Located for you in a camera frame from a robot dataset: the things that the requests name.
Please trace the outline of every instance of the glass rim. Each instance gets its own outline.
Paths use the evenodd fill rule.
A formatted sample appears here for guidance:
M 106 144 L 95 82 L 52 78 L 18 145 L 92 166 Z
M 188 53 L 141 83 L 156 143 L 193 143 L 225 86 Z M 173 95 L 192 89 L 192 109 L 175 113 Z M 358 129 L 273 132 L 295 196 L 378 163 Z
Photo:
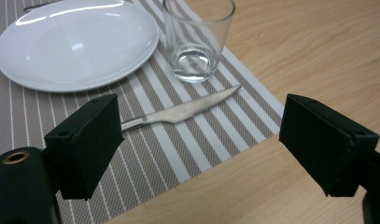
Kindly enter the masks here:
M 233 2 L 233 0 L 228 0 L 228 1 L 231 3 L 231 5 L 232 5 L 232 10 L 231 10 L 231 12 L 230 12 L 227 16 L 225 16 L 225 17 L 223 17 L 223 18 L 221 18 L 221 19 L 219 19 L 219 20 L 213 20 L 213 21 L 197 21 L 197 20 L 189 20 L 189 19 L 186 19 L 186 18 L 183 18 L 183 17 L 177 16 L 175 13 L 173 13 L 171 10 L 169 10 L 169 8 L 166 6 L 166 2 L 167 2 L 167 1 L 168 1 L 168 0 L 163 0 L 163 2 L 162 2 L 162 5 L 163 5 L 163 11 L 167 12 L 171 17 L 174 17 L 176 20 L 184 21 L 184 22 L 187 22 L 187 23 L 190 23 L 190 24 L 212 24 L 212 23 L 220 23 L 220 22 L 223 22 L 223 21 L 226 21 L 226 20 L 230 19 L 230 18 L 233 16 L 233 14 L 234 14 L 234 12 L 235 12 L 235 10 L 236 10 L 236 5 L 235 5 L 235 3 Z

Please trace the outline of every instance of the placemat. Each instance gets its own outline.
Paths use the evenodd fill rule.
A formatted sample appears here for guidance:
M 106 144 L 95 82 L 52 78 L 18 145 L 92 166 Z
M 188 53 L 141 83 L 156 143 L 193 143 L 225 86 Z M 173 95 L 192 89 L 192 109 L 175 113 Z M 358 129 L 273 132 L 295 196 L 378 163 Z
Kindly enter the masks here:
M 0 34 L 24 14 L 24 7 L 42 3 L 0 0 Z M 206 82 L 183 83 L 169 75 L 162 0 L 133 3 L 154 17 L 160 43 L 132 75 L 96 90 L 59 94 L 26 89 L 0 71 L 0 155 L 17 147 L 45 148 L 46 133 L 101 95 L 116 93 L 120 118 L 127 120 L 238 84 L 243 87 L 193 119 L 126 133 L 91 200 L 66 201 L 57 194 L 64 223 L 105 222 L 279 131 L 283 106 L 227 48 L 216 76 Z

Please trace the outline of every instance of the table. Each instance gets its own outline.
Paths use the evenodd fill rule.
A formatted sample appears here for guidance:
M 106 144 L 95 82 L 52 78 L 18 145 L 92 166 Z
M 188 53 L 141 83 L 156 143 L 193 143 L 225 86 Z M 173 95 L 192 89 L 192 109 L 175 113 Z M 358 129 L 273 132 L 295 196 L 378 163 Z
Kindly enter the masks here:
M 235 4 L 227 46 L 281 103 L 308 96 L 380 134 L 380 0 Z M 362 223 L 364 193 L 326 197 L 275 135 L 108 223 Z

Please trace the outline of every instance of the knife handle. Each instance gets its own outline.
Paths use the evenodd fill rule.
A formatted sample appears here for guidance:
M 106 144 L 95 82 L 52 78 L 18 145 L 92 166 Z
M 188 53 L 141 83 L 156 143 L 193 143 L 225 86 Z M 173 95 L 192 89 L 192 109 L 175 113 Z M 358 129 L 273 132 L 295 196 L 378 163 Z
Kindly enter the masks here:
M 147 126 L 151 123 L 152 122 L 146 121 L 144 117 L 137 118 L 137 119 L 130 119 L 130 120 L 122 122 L 120 124 L 120 129 L 122 133 L 127 133 L 131 130 Z

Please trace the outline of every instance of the white plate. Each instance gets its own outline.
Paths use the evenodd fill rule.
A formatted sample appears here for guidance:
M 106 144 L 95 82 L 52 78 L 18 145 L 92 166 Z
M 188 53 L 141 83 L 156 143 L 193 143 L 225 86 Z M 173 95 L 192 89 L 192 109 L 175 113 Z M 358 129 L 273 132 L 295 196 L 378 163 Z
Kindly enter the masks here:
M 0 70 L 39 91 L 101 87 L 130 75 L 153 53 L 158 27 L 119 0 L 64 0 L 36 9 L 0 36 Z

